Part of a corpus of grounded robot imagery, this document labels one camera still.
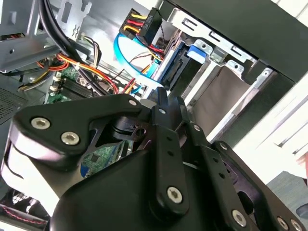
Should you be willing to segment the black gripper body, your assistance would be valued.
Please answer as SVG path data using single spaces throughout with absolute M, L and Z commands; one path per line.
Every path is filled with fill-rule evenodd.
M 70 188 L 50 220 L 52 231 L 216 231 L 209 184 L 200 170 L 184 165 L 188 189 L 183 215 L 157 208 L 150 156 L 137 154 Z

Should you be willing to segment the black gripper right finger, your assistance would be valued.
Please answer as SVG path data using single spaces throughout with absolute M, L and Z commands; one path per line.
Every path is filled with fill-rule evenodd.
M 304 231 L 295 214 L 223 141 L 210 144 L 191 122 L 181 97 L 169 106 L 184 161 L 195 164 L 209 184 L 209 207 L 217 231 Z

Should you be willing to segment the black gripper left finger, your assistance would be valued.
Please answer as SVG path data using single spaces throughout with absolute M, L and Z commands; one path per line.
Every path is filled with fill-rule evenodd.
M 123 140 L 150 157 L 150 201 L 184 205 L 187 192 L 179 137 L 185 106 L 156 89 L 152 108 L 128 94 L 26 107 L 13 117 L 4 152 L 4 180 L 53 214 L 62 195 L 81 181 L 82 159 Z

